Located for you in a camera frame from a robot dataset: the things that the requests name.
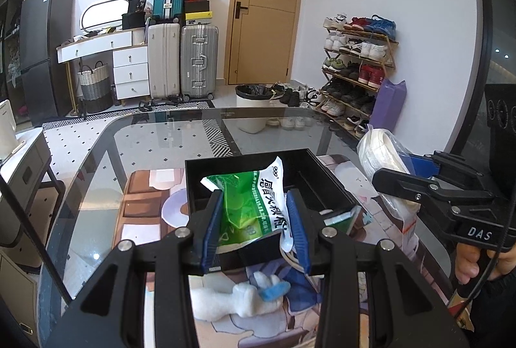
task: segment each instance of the trash can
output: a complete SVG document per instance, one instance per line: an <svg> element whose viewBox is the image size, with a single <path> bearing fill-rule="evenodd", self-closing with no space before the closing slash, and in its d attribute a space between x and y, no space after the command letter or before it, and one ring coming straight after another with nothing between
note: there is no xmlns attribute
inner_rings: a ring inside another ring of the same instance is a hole
<svg viewBox="0 0 516 348"><path fill-rule="evenodd" d="M269 107L270 99L273 97L272 91L262 85L238 85L236 91L237 107ZM267 118L260 119L240 119L237 127L249 134L256 134L262 131L267 124Z"/></svg>

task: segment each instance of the wooden door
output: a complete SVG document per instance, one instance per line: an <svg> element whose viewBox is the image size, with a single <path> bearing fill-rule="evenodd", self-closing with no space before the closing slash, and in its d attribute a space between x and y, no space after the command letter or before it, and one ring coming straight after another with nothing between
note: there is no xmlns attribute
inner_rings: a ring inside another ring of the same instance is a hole
<svg viewBox="0 0 516 348"><path fill-rule="evenodd" d="M299 0L235 0L229 84L287 79Z"/></svg>

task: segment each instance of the black trash bag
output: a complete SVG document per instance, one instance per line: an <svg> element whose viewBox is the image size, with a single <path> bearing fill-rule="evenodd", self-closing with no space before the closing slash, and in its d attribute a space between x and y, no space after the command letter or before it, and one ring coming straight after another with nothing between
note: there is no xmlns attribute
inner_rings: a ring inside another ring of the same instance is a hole
<svg viewBox="0 0 516 348"><path fill-rule="evenodd" d="M235 92L240 98L254 101L265 101L273 97L270 87L264 85L238 85Z"/></svg>

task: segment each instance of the human hand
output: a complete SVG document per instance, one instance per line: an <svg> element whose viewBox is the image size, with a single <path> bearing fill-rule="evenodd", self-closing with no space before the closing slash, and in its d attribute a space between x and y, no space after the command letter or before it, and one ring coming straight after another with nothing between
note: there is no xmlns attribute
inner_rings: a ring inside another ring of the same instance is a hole
<svg viewBox="0 0 516 348"><path fill-rule="evenodd" d="M489 258L494 257L495 252L488 250ZM478 260L481 256L481 250L477 247L466 245L464 243L457 244L457 254L455 257L455 276L461 284L469 283L470 279L475 278L479 274ZM500 253L496 267L489 275L489 280L494 280L502 275L509 274L516 267L516 245L506 253Z"/></svg>

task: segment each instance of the white plastic bag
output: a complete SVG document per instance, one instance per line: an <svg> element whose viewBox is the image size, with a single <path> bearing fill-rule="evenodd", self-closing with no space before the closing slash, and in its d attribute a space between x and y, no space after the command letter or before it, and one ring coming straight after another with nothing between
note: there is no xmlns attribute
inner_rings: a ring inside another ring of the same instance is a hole
<svg viewBox="0 0 516 348"><path fill-rule="evenodd" d="M370 127L357 150L364 173L371 182L375 172L381 168L414 174L409 151L389 130ZM417 236L414 234L417 212L421 205L390 195L380 196L392 216L403 221L402 250L408 256L413 255L414 248L417 248Z"/></svg>

